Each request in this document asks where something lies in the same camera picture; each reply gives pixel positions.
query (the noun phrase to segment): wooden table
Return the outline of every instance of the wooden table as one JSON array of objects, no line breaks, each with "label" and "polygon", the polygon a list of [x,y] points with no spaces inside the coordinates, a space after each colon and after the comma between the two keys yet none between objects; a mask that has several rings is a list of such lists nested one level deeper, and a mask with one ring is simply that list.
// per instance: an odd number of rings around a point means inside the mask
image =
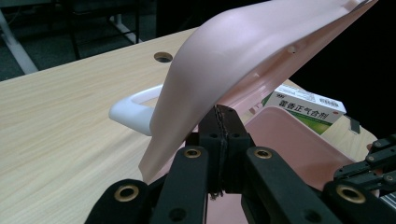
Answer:
[{"label": "wooden table", "polygon": [[[175,55],[192,32],[0,82],[0,223],[83,223],[111,184],[141,179],[149,137],[108,110],[163,83],[170,63],[154,54]],[[375,137],[348,127],[342,117],[323,137],[360,160]]]}]

